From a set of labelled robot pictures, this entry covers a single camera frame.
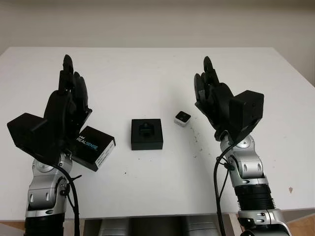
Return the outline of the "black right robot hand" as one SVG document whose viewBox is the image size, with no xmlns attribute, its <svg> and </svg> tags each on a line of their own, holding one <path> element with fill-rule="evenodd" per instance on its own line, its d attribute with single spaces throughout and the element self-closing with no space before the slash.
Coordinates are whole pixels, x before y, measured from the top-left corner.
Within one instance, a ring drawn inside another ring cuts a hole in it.
<svg viewBox="0 0 315 236">
<path fill-rule="evenodd" d="M 207 117 L 215 129 L 216 141 L 222 141 L 229 133 L 229 100 L 233 97 L 225 83 L 219 82 L 208 56 L 203 61 L 204 72 L 194 76 L 195 106 Z"/>
</svg>

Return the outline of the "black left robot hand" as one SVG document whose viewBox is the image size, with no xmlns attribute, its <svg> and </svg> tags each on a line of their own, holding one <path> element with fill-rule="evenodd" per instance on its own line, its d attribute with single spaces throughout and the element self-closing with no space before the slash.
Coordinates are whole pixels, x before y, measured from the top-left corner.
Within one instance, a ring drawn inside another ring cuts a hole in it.
<svg viewBox="0 0 315 236">
<path fill-rule="evenodd" d="M 64 149 L 72 144 L 91 113 L 85 80 L 74 71 L 72 58 L 66 54 L 58 89 L 50 95 L 44 112 L 44 118 L 52 125 L 54 140 L 59 148 Z"/>
</svg>

